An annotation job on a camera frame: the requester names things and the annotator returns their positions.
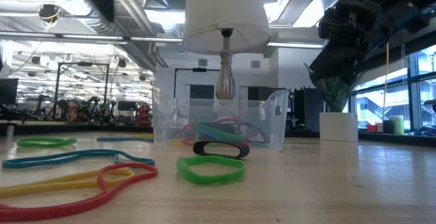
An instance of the black rubber band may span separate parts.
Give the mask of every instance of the black rubber band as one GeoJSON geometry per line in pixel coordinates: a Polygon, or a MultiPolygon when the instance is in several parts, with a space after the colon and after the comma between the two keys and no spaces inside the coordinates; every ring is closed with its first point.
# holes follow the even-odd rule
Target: black rubber band
{"type": "Polygon", "coordinates": [[[195,154],[201,155],[201,156],[218,156],[218,157],[225,157],[225,158],[229,158],[229,159],[242,159],[243,157],[246,157],[250,153],[250,148],[246,144],[241,143],[241,142],[199,141],[193,145],[193,152],[195,154]],[[239,155],[238,156],[230,156],[230,155],[206,153],[204,148],[209,143],[222,143],[222,144],[234,146],[237,149],[239,149],[239,155]]]}

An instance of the silver lamp stem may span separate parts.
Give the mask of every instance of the silver lamp stem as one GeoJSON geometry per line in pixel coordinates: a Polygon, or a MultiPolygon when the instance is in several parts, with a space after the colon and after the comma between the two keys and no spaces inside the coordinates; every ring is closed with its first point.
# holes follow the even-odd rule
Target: silver lamp stem
{"type": "Polygon", "coordinates": [[[218,99],[233,99],[235,96],[236,83],[233,79],[232,73],[232,57],[233,53],[230,51],[230,35],[225,35],[223,32],[223,50],[221,56],[221,72],[219,74],[217,92],[215,95],[218,99]]]}

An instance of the white cylinder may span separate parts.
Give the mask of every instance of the white cylinder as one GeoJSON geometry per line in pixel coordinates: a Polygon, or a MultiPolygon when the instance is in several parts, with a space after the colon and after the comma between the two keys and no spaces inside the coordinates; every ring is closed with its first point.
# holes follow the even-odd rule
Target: white cylinder
{"type": "Polygon", "coordinates": [[[320,139],[336,142],[357,142],[357,114],[325,112],[320,114],[320,139]]]}
{"type": "Polygon", "coordinates": [[[14,141],[14,126],[10,125],[6,128],[6,143],[12,143],[14,141]]]}

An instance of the green rubber band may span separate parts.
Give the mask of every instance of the green rubber band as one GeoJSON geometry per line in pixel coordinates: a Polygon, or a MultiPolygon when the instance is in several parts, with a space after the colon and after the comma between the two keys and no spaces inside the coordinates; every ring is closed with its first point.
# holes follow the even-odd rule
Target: green rubber band
{"type": "Polygon", "coordinates": [[[68,146],[77,142],[76,138],[59,139],[59,138],[26,138],[18,141],[17,145],[21,147],[59,147],[68,146]]]}
{"type": "Polygon", "coordinates": [[[227,159],[217,156],[200,156],[192,158],[180,158],[176,163],[179,174],[188,182],[197,185],[209,185],[214,183],[225,183],[238,180],[244,176],[245,163],[241,160],[227,159]],[[205,163],[214,163],[217,165],[223,165],[236,168],[236,171],[232,173],[216,175],[216,176],[204,176],[195,173],[191,170],[193,165],[201,165],[205,163]]]}

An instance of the vent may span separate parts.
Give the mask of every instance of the vent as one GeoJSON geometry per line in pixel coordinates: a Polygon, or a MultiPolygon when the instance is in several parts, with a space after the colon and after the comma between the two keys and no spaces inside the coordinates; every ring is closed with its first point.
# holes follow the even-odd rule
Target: vent
{"type": "Polygon", "coordinates": [[[260,61],[251,61],[251,68],[260,68],[260,61]]]}
{"type": "Polygon", "coordinates": [[[199,67],[207,67],[207,59],[198,59],[199,67]]]}

